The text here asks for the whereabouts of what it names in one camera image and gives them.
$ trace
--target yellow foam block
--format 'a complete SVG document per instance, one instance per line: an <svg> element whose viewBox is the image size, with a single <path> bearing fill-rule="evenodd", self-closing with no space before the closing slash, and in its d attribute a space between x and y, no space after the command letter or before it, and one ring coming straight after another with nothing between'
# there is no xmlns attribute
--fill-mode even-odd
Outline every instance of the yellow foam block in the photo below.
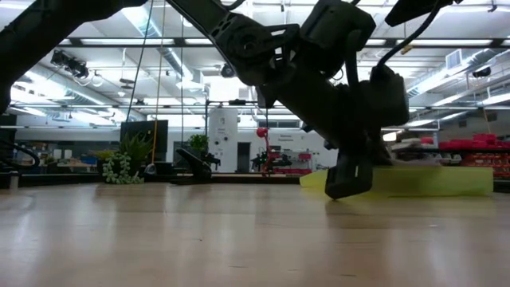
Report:
<svg viewBox="0 0 510 287"><path fill-rule="evenodd" d="M327 171L300 178L302 187L324 192ZM376 167L372 189L364 195L484 196L492 192L490 167Z"/></svg>

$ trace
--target ceiling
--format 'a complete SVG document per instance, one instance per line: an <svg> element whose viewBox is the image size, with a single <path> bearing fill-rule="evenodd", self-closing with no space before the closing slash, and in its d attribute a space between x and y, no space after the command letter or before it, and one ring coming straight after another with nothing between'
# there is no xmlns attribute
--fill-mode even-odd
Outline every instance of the ceiling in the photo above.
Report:
<svg viewBox="0 0 510 287"><path fill-rule="evenodd" d="M0 25L6 26L13 21L32 1L30 0L5 0L0 2ZM225 4L230 4L232 1L223 1ZM498 8L489 13L492 3L498 5ZM313 5L316 3L314 0L246 0L238 9L237 13L245 14L263 25L280 25L297 23L302 24L307 16L310 14ZM411 34L425 19L420 17L413 21L407 22L405 25L400 25L390 28L385 22L384 18L396 3L395 0L362 0L359 6L365 11L371 13L376 24L377 29L373 33L372 38L400 38L403 39ZM145 48L140 46L123 48L121 45L116 47L101 47L103 44L112 43L115 38L138 38L143 36L143 31L137 29L135 24L141 21L139 16L145 14L148 16L151 7L149 1L145 6L134 8L131 12L126 10L120 11L109 19L102 21L89 22L80 26L75 30L70 37L77 37L85 42L86 39L91 38L90 41L95 41L99 45L95 47L65 47L64 45L58 49L64 50L69 56L76 57L82 61L87 62L87 67L90 70L90 75L87 79L77 80L73 79L69 73L62 69L56 69L51 63L53 52L41 59L37 67L33 71L45 78L52 81L57 85L64 86L71 91L80 90L79 93L72 94L74 96L65 102L66 104L97 104L97 99L101 97L100 102L105 104L129 104L131 90L121 88L124 84L120 82L121 78L134 80L137 74L137 67L140 64L138 78L136 81L136 89L134 92L134 101L144 100L145 104L155 104L155 98L159 96L162 104L171 104L172 108L161 107L158 110L160 114L181 115L184 113L190 119L190 122L205 113L205 100L206 94L209 93L211 100L233 100L242 98L245 100L256 100L256 95L249 91L239 80L222 79L219 76L219 69L224 65L220 53L210 46L195 46L186 48L165 48L165 51L172 52L170 56L171 61L182 61L184 69L189 69L193 74L193 79L188 78L182 80L179 74L179 67L171 64L165 57L162 57L158 48ZM510 0L469 0L464 1L461 5L449 7L444 9L434 20L432 25L421 36L422 38L448 38L448 39L464 39L468 41L470 38L492 39L492 38L506 38L510 36L508 29L508 19L510 16ZM186 21L163 0L155 0L154 8L151 14L151 22L155 27L156 32L151 35L155 39L151 39L151 43L159 44L161 37L165 38L190 38L198 37L204 38L193 26L187 25ZM387 48L369 48L364 49L358 53L359 60L359 77L360 79L367 79L371 67L377 63L379 58L387 51ZM411 49L408 53L398 54L390 59L388 65L400 73L406 80L408 89L416 87L418 84L422 85L423 80L429 79L437 72L442 72L446 75L437 78L432 84L428 84L428 88L421 88L417 95L410 99L410 105L429 106L437 103L439 100L457 95L459 92L464 92L466 89L474 89L479 85L491 83L497 78L505 77L508 75L507 69L510 68L510 58L504 54L505 49L499 49L495 52L497 57L490 57L488 62L477 63L475 66L470 66L470 69L479 69L482 64L490 65L492 68L492 75L489 78L474 78L470 77L471 73L466 73L464 70L449 75L449 71L444 69L445 57L451 54L456 49L448 47L448 49L434 49L416 48ZM463 57L477 54L483 49L464 49ZM140 54L143 51L142 61L139 63ZM506 81L500 81L495 85L494 92L504 93ZM473 92L478 96L478 101L487 97L487 90L484 88L481 91ZM465 96L447 104L463 103L466 105L473 105L477 103L477 99L470 99ZM56 104L64 103L64 100L51 100L47 97L42 97L43 104L48 104L46 101L55 102ZM15 104L27 103L23 100L18 100ZM503 104L504 101L497 102L498 105ZM102 112L117 111L117 117L114 121L120 121L119 115L126 113L123 108L111 110L110 108L89 108L92 110ZM83 112L81 110L75 111L68 108L47 108L41 109L42 112L52 115L52 119L66 120L66 114L71 112ZM19 110L10 110L16 114L26 114ZM453 112L458 111L430 111L420 110L412 113L413 120L439 120L445 118ZM155 108L136 109L134 111L138 119L144 118L148 115L156 113ZM265 111L255 108L240 109L241 116L251 119L257 119L258 116L263 115ZM273 120L288 120L288 117L279 115L290 114L289 110L278 108L270 112Z"/></svg>

